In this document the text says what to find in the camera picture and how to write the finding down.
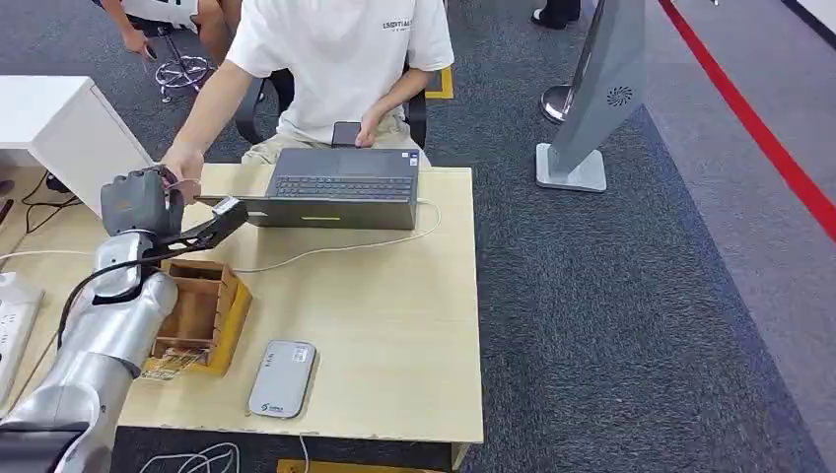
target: black shoe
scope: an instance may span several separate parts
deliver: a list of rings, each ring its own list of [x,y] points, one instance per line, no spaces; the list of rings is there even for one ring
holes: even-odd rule
[[[566,28],[567,20],[565,17],[545,17],[542,12],[542,8],[534,10],[534,13],[531,14],[531,22],[550,30],[564,30]]]
[[[566,21],[568,22],[576,22],[581,18],[581,6],[578,5],[578,8],[573,8],[572,10],[566,12]]]

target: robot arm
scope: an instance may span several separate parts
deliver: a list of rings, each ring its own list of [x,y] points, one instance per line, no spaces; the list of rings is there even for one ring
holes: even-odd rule
[[[110,238],[96,252],[96,271],[65,306],[52,368],[0,422],[0,473],[109,471],[128,389],[177,300],[176,283],[154,265],[214,247],[246,221],[244,203],[228,197],[211,221],[182,233],[174,182],[155,167],[103,187]],[[74,307],[82,290],[88,303]]]

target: person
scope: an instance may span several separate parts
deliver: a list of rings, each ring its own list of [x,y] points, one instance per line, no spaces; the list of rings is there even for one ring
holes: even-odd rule
[[[125,47],[148,57],[148,39],[135,30],[131,15],[143,20],[183,25],[200,37],[212,60],[224,61],[230,47],[230,32],[241,19],[242,0],[94,0],[119,27]]]
[[[244,0],[227,59],[200,91],[163,164],[187,182],[199,179],[203,153],[250,81],[283,69],[294,76],[294,99],[276,134],[243,163],[275,163],[283,148],[327,148],[338,121],[361,123],[358,147],[419,149],[401,105],[451,64],[443,0]],[[421,163],[429,163],[423,151]],[[199,190],[181,189],[186,198]]]
[[[581,17],[581,0],[547,0],[545,8],[534,10],[531,21],[551,30],[563,30]]]

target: wooden box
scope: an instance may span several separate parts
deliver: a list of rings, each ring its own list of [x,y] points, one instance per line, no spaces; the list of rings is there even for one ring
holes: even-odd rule
[[[232,362],[252,296],[226,265],[166,260],[162,269],[177,282],[177,304],[160,327],[146,368],[169,348],[204,350],[186,369],[224,375]]]

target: black wire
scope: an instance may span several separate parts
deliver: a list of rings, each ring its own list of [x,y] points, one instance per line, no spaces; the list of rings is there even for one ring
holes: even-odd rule
[[[58,215],[58,212],[66,209],[67,207],[72,207],[74,205],[81,205],[81,203],[82,202],[80,200],[78,200],[77,197],[71,197],[66,202],[61,203],[61,204],[51,204],[51,203],[28,204],[29,208],[27,209],[26,235],[31,235],[34,232],[37,232],[38,229],[40,229],[41,227],[46,225],[47,222],[52,220],[52,217],[55,217],[56,215]],[[51,214],[49,214],[49,216],[46,217],[46,219],[44,219],[42,222],[40,222],[39,224],[32,227],[32,223],[30,222],[30,215],[32,214],[32,210],[35,207],[52,207],[52,208],[55,209],[55,211],[53,211]]]
[[[147,258],[139,258],[133,259],[130,261],[122,261],[121,263],[116,263],[105,268],[96,271],[95,273],[91,274],[90,276],[84,278],[79,284],[76,285],[75,288],[70,292],[69,297],[67,297],[67,301],[64,303],[64,308],[61,310],[61,320],[58,322],[58,349],[61,348],[62,338],[64,336],[64,330],[67,328],[67,319],[70,316],[70,309],[73,307],[73,303],[75,302],[76,298],[78,297],[79,293],[87,286],[91,281],[100,277],[102,274],[109,273],[110,271],[115,271],[117,269],[127,268],[130,266],[137,266],[137,265],[147,265],[153,263],[159,263],[164,259],[174,258],[176,256],[180,256],[184,253],[189,251],[196,251],[199,248],[189,247],[189,248],[182,248],[175,251],[171,251],[166,254],[161,254],[157,256],[150,256]]]
[[[26,235],[31,235],[32,233],[36,232],[38,229],[40,229],[41,227],[43,227],[43,226],[44,226],[47,222],[49,222],[50,220],[52,220],[52,218],[53,218],[53,217],[55,217],[55,216],[58,214],[58,212],[60,212],[61,210],[65,209],[65,208],[67,208],[67,207],[72,207],[72,206],[74,206],[74,205],[80,205],[80,204],[82,203],[82,202],[78,199],[78,197],[76,197],[76,196],[72,196],[72,197],[70,197],[69,199],[67,199],[65,202],[61,202],[61,203],[57,203],[57,204],[52,203],[52,202],[28,202],[28,200],[29,200],[29,199],[30,199],[33,195],[35,195],[35,193],[36,193],[36,192],[38,192],[38,190],[40,189],[40,187],[41,187],[41,186],[43,185],[43,183],[46,181],[46,177],[47,177],[48,175],[49,175],[49,171],[44,172],[44,173],[43,173],[43,176],[41,176],[41,177],[40,177],[40,180],[37,182],[37,185],[36,185],[36,186],[35,186],[35,188],[32,190],[32,192],[30,192],[29,194],[27,194],[27,196],[26,196],[26,197],[24,197],[23,199],[21,199],[21,202],[22,202],[24,205],[29,206],[29,208],[27,209],[27,215],[26,215],[26,217],[27,217],[27,218],[26,218],[26,223],[27,223],[27,225],[26,225]],[[33,228],[33,227],[32,227],[32,223],[30,222],[30,217],[31,217],[31,215],[32,215],[32,210],[33,210],[35,207],[52,207],[53,209],[55,209],[55,211],[54,211],[54,212],[52,212],[51,214],[49,214],[49,216],[48,216],[48,217],[46,217],[46,219],[45,219],[44,221],[42,221],[41,223],[39,223],[39,224],[35,225],[35,227]]]
[[[37,190],[38,190],[38,189],[40,189],[40,187],[43,185],[43,182],[46,180],[46,177],[47,177],[48,175],[49,175],[49,171],[46,171],[46,172],[44,172],[44,173],[43,173],[43,175],[40,177],[40,180],[37,182],[37,185],[35,186],[35,188],[34,188],[34,189],[32,189],[32,192],[30,192],[29,194],[27,194],[27,196],[26,196],[26,197],[24,197],[23,199],[21,199],[21,202],[22,202],[22,203],[27,204],[27,205],[34,205],[32,202],[27,202],[27,199],[29,199],[30,197],[32,197],[33,195],[35,195],[35,193],[37,192]]]

